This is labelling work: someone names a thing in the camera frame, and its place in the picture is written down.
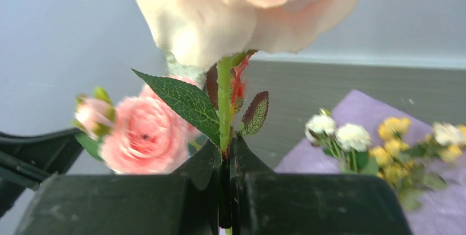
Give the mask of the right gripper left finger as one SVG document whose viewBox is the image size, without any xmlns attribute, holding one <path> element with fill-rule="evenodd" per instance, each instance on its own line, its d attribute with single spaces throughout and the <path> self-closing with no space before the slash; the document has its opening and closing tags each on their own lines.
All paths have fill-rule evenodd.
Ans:
<svg viewBox="0 0 466 235">
<path fill-rule="evenodd" d="M 206 143 L 168 175 L 46 180 L 17 234 L 218 234 L 221 154 Z"/>
</svg>

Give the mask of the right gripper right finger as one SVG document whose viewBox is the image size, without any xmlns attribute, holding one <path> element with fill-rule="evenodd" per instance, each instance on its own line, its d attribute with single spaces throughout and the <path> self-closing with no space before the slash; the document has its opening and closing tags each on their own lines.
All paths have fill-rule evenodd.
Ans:
<svg viewBox="0 0 466 235">
<path fill-rule="evenodd" d="M 241 137 L 230 145 L 233 234 L 411 234 L 382 179 L 351 174 L 279 174 Z"/>
</svg>

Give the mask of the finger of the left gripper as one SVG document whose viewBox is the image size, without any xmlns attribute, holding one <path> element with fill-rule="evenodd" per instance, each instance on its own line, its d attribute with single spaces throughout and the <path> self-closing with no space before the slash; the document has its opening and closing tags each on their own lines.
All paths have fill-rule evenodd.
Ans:
<svg viewBox="0 0 466 235">
<path fill-rule="evenodd" d="M 65 174 L 83 147 L 78 129 L 38 136 L 1 132 L 1 217 L 11 210 L 26 189 L 35 191 L 53 174 Z"/>
</svg>

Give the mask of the pink rose flower stem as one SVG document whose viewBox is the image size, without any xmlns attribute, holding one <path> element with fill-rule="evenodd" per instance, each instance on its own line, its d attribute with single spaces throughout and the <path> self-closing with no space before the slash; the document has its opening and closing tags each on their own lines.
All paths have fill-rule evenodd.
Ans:
<svg viewBox="0 0 466 235">
<path fill-rule="evenodd" d="M 174 112 L 148 84 L 114 105 L 102 87 L 75 98 L 76 139 L 116 174 L 169 174 L 190 156 L 201 132 Z"/>
</svg>

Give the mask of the white yellow flower stem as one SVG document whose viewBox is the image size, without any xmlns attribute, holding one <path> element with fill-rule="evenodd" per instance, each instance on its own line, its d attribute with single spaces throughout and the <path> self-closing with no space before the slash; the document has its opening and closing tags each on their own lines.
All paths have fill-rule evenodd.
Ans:
<svg viewBox="0 0 466 235">
<path fill-rule="evenodd" d="M 324 154 L 339 161 L 344 174 L 376 175 L 379 166 L 370 155 L 372 138 L 361 125 L 346 123 L 340 127 L 326 109 L 310 117 L 305 124 L 305 135 Z"/>
</svg>

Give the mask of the peach rose flower stem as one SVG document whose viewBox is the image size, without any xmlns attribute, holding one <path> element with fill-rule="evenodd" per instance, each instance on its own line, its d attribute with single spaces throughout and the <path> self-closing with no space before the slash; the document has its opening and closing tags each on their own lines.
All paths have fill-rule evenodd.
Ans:
<svg viewBox="0 0 466 235">
<path fill-rule="evenodd" d="M 208 70 L 248 50 L 297 53 L 359 0 L 135 0 L 156 46 Z"/>
</svg>

